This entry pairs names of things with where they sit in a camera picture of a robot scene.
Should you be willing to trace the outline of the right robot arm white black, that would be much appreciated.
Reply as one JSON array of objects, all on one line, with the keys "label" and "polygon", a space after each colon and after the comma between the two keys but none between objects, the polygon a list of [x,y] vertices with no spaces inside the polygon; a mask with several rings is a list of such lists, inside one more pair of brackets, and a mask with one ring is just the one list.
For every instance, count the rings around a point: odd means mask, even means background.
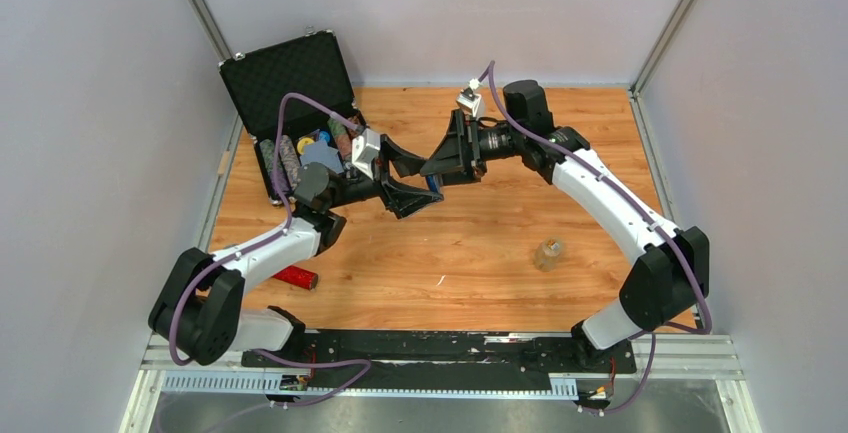
[{"label": "right robot arm white black", "polygon": [[504,118],[486,125],[481,82],[473,79],[457,97],[449,128],[420,173],[432,186],[477,182],[488,162],[518,157],[548,184],[575,200],[609,234],[631,269],[610,304],[572,329],[571,356],[596,370],[611,348],[643,332],[669,325],[702,306],[709,291],[709,240],[697,227],[679,228],[655,212],[604,164],[571,127],[558,127],[543,87],[514,81],[493,96]]}]

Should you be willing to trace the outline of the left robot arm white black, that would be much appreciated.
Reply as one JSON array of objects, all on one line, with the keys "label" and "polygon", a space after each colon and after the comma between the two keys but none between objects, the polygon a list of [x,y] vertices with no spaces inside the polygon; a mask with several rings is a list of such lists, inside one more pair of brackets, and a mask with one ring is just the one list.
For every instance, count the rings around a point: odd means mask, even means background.
[{"label": "left robot arm white black", "polygon": [[353,142],[357,176],[347,178],[312,162],[299,169],[295,201],[286,220],[244,243],[214,253],[198,248],[177,259],[151,309],[150,328],[166,339],[180,365],[209,365],[228,351],[265,349],[283,366],[306,353],[303,326],[279,307],[246,310],[245,295],[285,268],[332,247],[346,225],[336,206],[379,198],[397,218],[442,201],[442,181],[425,175],[426,187],[396,181],[420,175],[425,159],[398,147],[388,136],[366,132]]}]

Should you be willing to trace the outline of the clear pill bottle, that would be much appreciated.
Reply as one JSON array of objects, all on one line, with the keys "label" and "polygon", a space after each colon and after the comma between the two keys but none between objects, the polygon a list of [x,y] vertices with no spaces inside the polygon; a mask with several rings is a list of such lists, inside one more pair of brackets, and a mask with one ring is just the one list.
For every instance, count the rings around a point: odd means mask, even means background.
[{"label": "clear pill bottle", "polygon": [[558,237],[543,240],[536,248],[533,256],[534,267],[542,272],[556,268],[564,252],[564,243]]}]

